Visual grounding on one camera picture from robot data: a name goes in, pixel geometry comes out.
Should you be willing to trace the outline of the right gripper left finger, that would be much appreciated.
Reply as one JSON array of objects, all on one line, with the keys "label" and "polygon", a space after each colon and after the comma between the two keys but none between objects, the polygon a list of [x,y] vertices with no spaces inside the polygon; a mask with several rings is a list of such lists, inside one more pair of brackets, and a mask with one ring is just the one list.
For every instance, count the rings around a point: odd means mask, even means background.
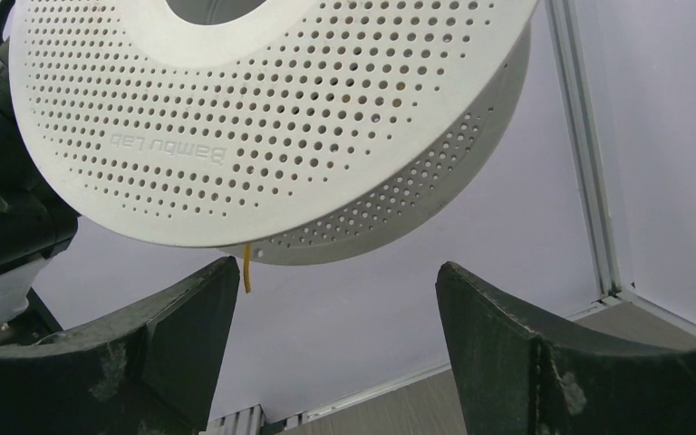
[{"label": "right gripper left finger", "polygon": [[205,430],[240,281],[224,256],[89,323],[0,346],[0,434]]}]

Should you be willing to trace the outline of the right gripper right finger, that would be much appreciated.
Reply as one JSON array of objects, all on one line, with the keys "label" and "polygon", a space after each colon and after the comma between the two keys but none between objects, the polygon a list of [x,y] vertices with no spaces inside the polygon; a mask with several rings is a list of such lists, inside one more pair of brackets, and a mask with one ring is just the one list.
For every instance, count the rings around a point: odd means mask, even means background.
[{"label": "right gripper right finger", "polygon": [[440,320],[470,434],[696,434],[696,348],[576,324],[448,262]]}]

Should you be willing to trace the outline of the translucent white cable spool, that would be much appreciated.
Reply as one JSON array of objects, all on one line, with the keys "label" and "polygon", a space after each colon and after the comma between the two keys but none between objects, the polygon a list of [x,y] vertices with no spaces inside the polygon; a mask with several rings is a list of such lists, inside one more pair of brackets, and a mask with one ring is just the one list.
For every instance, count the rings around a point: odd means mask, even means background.
[{"label": "translucent white cable spool", "polygon": [[404,237],[483,168],[534,1],[19,1],[9,79],[52,190],[144,242],[323,264]]}]

